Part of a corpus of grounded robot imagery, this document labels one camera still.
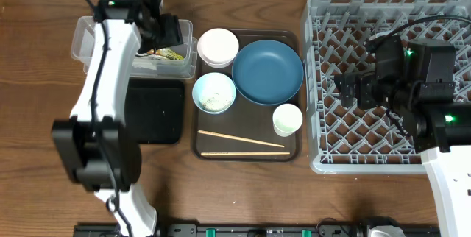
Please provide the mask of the dark blue plate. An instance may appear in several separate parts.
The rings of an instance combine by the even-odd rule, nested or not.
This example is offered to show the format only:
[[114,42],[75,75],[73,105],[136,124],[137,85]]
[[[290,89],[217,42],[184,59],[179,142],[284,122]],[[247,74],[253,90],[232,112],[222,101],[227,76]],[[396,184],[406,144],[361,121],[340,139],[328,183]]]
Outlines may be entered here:
[[232,78],[238,92],[258,105],[278,105],[294,97],[304,80],[298,54],[276,40],[247,44],[232,64]]

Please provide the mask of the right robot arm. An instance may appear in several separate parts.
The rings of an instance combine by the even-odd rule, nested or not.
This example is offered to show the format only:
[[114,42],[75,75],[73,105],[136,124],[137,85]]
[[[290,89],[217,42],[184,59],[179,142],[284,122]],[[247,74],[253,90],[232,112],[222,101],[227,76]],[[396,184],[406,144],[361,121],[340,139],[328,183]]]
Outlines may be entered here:
[[453,101],[453,82],[367,71],[338,74],[334,82],[343,106],[384,106],[401,117],[430,181],[441,235],[469,236],[470,104]]

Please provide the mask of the white cup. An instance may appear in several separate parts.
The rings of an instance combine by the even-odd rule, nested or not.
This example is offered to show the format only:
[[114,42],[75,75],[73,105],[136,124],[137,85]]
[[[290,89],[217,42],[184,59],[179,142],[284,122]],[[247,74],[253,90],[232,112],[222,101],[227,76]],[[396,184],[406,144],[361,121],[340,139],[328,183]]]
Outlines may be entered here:
[[278,106],[272,115],[274,131],[281,137],[288,137],[302,126],[301,110],[292,104]]

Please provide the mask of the yellow snack wrapper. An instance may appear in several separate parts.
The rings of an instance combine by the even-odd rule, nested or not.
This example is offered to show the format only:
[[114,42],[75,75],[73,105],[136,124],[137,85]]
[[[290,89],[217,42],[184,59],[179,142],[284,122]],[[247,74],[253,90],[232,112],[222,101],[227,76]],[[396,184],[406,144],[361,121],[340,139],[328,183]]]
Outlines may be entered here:
[[181,61],[184,57],[170,48],[152,49],[147,53],[136,54],[136,57],[147,58],[151,60],[172,60]]

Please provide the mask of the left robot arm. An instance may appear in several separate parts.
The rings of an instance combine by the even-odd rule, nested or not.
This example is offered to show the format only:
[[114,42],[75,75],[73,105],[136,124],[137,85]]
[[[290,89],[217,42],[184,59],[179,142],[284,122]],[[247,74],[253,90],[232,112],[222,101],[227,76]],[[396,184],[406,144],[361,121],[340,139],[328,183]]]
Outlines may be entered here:
[[183,43],[177,16],[163,0],[99,0],[91,64],[67,120],[52,139],[73,183],[94,193],[113,214],[117,236],[160,236],[157,211],[138,184],[142,154],[125,124],[125,99],[136,56]]

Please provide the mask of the pink bowl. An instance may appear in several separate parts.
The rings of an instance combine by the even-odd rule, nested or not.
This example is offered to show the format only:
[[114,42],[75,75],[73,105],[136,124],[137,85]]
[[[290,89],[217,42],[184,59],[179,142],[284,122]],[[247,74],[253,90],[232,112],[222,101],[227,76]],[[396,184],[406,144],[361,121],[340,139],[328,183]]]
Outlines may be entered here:
[[238,38],[228,29],[209,29],[200,37],[197,44],[198,55],[213,68],[229,66],[238,51]]

